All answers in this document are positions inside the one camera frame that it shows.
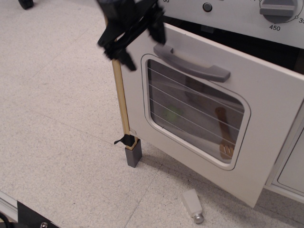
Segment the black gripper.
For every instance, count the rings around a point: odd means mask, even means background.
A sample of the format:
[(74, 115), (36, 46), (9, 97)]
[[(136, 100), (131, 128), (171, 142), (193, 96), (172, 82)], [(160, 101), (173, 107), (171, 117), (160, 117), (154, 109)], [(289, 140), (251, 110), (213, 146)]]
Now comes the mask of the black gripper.
[(166, 43), (164, 10), (157, 0), (98, 0), (97, 3), (107, 19), (98, 45), (110, 60), (119, 60), (130, 71), (135, 71), (126, 48), (146, 30), (157, 43)]

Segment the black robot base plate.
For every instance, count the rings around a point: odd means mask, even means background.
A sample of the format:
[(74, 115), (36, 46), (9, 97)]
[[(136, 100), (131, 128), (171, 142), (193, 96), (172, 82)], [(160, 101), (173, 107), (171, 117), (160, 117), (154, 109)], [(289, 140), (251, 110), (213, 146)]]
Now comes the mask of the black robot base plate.
[(17, 201), (18, 223), (28, 228), (59, 228), (57, 224)]

